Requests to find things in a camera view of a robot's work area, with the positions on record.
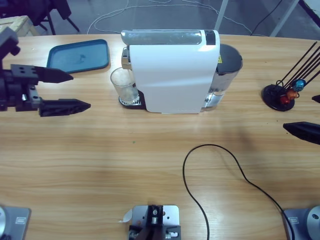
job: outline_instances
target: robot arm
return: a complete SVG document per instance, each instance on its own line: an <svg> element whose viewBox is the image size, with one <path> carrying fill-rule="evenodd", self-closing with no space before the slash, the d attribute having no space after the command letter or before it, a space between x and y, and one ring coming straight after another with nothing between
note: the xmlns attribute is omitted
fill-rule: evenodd
<svg viewBox="0 0 320 240"><path fill-rule="evenodd" d="M6 28L0 34L0 111L15 107L17 112L36 111L41 117L67 116L83 112L91 107L77 99L43 100L39 97L38 82L62 83L74 79L66 72L48 67L12 64L10 70L3 69L3 58L20 52L17 34Z"/></svg>

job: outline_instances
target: black cable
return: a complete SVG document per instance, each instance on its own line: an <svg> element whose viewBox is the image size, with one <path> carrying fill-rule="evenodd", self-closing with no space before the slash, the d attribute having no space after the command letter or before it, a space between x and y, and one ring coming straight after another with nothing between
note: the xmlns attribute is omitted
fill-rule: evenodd
<svg viewBox="0 0 320 240"><path fill-rule="evenodd" d="M269 17L269 16L277 9L277 7L280 5L280 3L281 3L282 1L283 1L283 0L280 0L279 3L275 6L275 8L274 8L267 16L265 16L265 17L255 26L255 28L253 29L253 31L252 31L252 33L251 33L250 36L252 36L252 35L254 34L255 30L257 29L257 27L258 27L267 17Z"/></svg>
<svg viewBox="0 0 320 240"><path fill-rule="evenodd" d="M205 224L206 224L206 240L209 240L209 237L210 237L210 229L209 229L209 221L208 221L208 218L207 218L207 215L204 211L204 209L202 208L202 206L200 205L200 203L195 199L195 197L191 194L189 188L188 188L188 185L187 185L187 182L186 182L186 175L185 175L185 166L186 166L186 161L189 157L189 155L196 149L198 148L201 148L201 147L204 147L204 146L214 146L214 147L218 147L218 148L221 148L225 151L227 151L232 157L233 159L235 160L236 164L238 165L239 169L240 169L240 172L242 173L242 176L243 178L249 183L251 184L252 186L256 187L257 189L259 189L261 192L263 192L267 197L269 197L273 202L274 204L279 208L279 210L281 211L281 213L283 214L283 216L285 217L285 220L287 221L289 227L290 227L290 230L291 230L291 234L292 234L292 238L291 240L295 240L295 233L294 233L294 229L292 228L292 225L287 217L287 215L285 214L285 211L282 209L282 207L279 205L279 203L277 203L277 201L272 197L270 196L267 192L265 192L261 187L255 185L253 182L251 182L250 180L248 180L248 178L246 177L244 171L242 170L242 167L240 166L237 158L235 157L235 155L233 155L232 152L230 152L228 149L224 148L223 146L220 146L220 145L217 145L217 144L202 144L202 145L199 145L199 146L196 146L194 148L192 148L188 154L185 156L185 159L183 161L183 166L182 166L182 177L183 177L183 182L184 182L184 186L185 186L185 189L187 190L187 192L189 193L190 197L195 201L195 203L199 206L203 216L204 216L204 220L205 220Z"/></svg>

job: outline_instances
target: wooden tabletop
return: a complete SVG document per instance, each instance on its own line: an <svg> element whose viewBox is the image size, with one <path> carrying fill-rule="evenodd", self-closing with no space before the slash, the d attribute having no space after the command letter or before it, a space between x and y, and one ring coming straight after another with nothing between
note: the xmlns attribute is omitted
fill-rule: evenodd
<svg viewBox="0 0 320 240"><path fill-rule="evenodd" d="M125 240L118 223L135 205L177 205L183 240L205 240L206 225L182 179L188 151L218 144L235 154L247 177L284 208L320 204L320 148L287 133L283 123L320 124L320 79L303 90L294 108L278 112L261 100L261 89L281 79L311 40L222 35L239 50L243 68L213 111L160 114L125 109L110 82L121 66L119 35L57 35L19 39L21 52L4 66L46 66L57 45L105 39L107 68L72 74L74 80L40 83L46 100L76 98L85 112L39 117L37 112L0 113L0 203L28 207L27 240ZM210 239L285 240L282 217L263 193L244 181L233 158L203 147L186 163L186 181L202 204Z"/></svg>

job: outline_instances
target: blue tray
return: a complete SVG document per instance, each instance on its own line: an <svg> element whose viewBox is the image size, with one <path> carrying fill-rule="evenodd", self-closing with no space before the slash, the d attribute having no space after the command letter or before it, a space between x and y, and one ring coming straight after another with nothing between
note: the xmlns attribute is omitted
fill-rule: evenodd
<svg viewBox="0 0 320 240"><path fill-rule="evenodd" d="M103 39L97 39L53 47L46 66L71 74L102 69L108 64L108 44Z"/></svg>

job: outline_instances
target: floor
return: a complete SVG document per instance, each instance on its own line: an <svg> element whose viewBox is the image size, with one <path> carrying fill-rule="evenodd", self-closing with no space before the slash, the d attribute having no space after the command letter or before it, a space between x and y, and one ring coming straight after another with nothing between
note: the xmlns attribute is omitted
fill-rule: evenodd
<svg viewBox="0 0 320 240"><path fill-rule="evenodd" d="M254 34L269 36L291 1L283 0ZM278 2L279 0L229 0L224 15L233 21L224 18L219 33L249 35L249 30L252 31ZM204 5L210 4L219 10L222 0L68 0L68 3L72 11L70 18L80 29L78 34L87 34L95 19L123 9L129 3L129 8L104 16L104 19L95 26L92 25L89 30L90 34L106 34L114 33L108 31L120 32L123 29L213 29L218 15ZM61 19L57 11L52 11L51 17L57 35L77 34L66 20ZM51 34L39 26L36 29L42 35ZM277 37L320 40L320 28L298 4Z"/></svg>

